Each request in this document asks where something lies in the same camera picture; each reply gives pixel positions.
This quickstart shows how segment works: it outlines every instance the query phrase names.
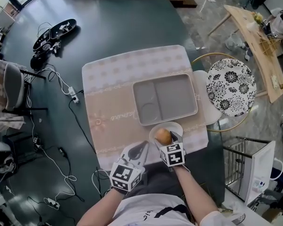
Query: black and white marker cube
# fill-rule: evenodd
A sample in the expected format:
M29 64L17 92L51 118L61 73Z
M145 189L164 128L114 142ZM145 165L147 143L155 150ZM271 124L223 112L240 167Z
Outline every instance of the black and white marker cube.
M113 187L131 191L141 180L143 171L137 168L114 163L110 172L110 182Z
M161 146L159 149L161 159L168 167L178 166L185 163L185 150L182 143Z

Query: plug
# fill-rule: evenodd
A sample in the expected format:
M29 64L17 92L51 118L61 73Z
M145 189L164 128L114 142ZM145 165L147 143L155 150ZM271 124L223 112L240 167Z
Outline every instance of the plug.
M73 101L74 101L76 104L79 103L79 98L78 98L77 95L75 94L74 88L73 88L73 87L69 87L68 91L69 91L69 94L71 95L71 97L74 98Z
M57 201L54 201L53 199L51 198L47 198L47 201L48 201L48 204L51 206L51 207L54 207L55 209L59 209L60 208L60 204L57 202Z
M59 147L58 151L62 154L62 156L64 156L65 158L68 158L67 153L65 152L65 150L62 147Z

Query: wooden table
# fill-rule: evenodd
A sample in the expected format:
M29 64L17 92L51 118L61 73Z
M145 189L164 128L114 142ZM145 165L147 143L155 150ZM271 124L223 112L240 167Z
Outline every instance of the wooden table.
M283 85L283 72L281 70L276 51L273 52L272 56L265 55L259 43L260 38L268 40L267 36L259 28L254 32L250 32L246 28L247 24L254 22L250 11L228 5L225 5L224 7L228 12L227 15L208 33L208 36L231 17L238 27L235 32L240 30L244 36L244 39L248 43L257 65L259 66L263 78L266 91L258 93L257 96L267 94L269 96L269 101L271 103L275 102L283 94L283 89L280 89L280 86L277 89L274 89L271 80L271 76L275 75L279 85Z

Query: egg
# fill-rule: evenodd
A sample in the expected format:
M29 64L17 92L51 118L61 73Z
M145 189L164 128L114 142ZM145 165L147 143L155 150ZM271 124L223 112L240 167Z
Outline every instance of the egg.
M172 143L172 137L170 132L165 128L160 128L155 133L155 139L162 145L170 145Z

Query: marble floor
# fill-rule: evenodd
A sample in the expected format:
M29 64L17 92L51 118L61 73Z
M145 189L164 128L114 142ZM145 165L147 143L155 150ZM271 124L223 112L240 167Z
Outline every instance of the marble floor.
M226 39L236 30L236 26L230 19L212 33L210 37L207 37L207 33L225 17L226 11L223 5L238 6L240 0L195 1L198 4L196 8L177 8L177 12L186 25L195 46L199 49L199 55L209 52L223 52L236 57L243 61L253 72L257 83L257 92L265 90L259 68L254 59L251 58L250 61L247 62L244 59L244 50L230 51L225 47ZM260 6L256 11L260 12L265 18L270 15L269 11L264 6ZM207 57L203 59L202 62L205 69L208 70L215 61L222 58L224 57ZM222 133L223 141L228 140L232 136L275 140L275 156L283 160L283 132L280 128L280 123L283 121L282 114L283 95L273 104L269 102L267 96L257 97L245 122L231 131ZM222 116L219 121L221 129L229 128L237 124L241 119L243 119L243 116L236 118Z

